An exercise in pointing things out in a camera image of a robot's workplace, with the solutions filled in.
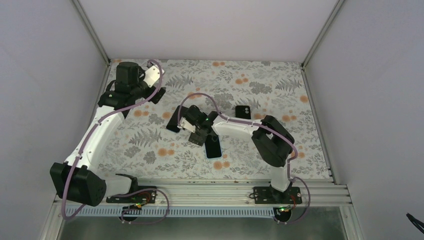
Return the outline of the black phone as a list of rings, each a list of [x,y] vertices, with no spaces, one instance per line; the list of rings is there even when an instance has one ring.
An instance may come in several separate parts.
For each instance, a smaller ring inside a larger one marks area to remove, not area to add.
[[[180,110],[180,106],[177,106],[175,111],[173,112],[170,120],[168,121],[167,125],[166,125],[166,129],[174,132],[174,133],[179,133],[180,132],[180,128],[178,128],[178,112]]]

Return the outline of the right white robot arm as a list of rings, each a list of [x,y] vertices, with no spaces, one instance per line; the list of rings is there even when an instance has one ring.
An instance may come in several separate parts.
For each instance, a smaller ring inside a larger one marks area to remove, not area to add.
[[[208,115],[192,105],[177,114],[177,126],[190,131],[189,142],[202,146],[209,136],[229,136],[253,142],[261,159],[270,165],[271,198],[278,204],[290,197],[289,156],[295,154],[293,136],[270,115],[263,119],[229,117],[217,111]]]

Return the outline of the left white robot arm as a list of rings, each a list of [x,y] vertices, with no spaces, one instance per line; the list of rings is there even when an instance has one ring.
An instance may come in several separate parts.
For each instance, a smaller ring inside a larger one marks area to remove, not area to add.
[[[95,116],[83,138],[63,163],[55,162],[50,168],[59,198],[95,207],[104,198],[115,195],[128,203],[139,197],[140,190],[133,176],[120,173],[101,176],[99,165],[110,138],[130,110],[146,102],[157,104],[165,94],[163,75],[164,70],[155,60],[149,60],[146,68],[131,61],[116,66],[115,79],[100,96]]]

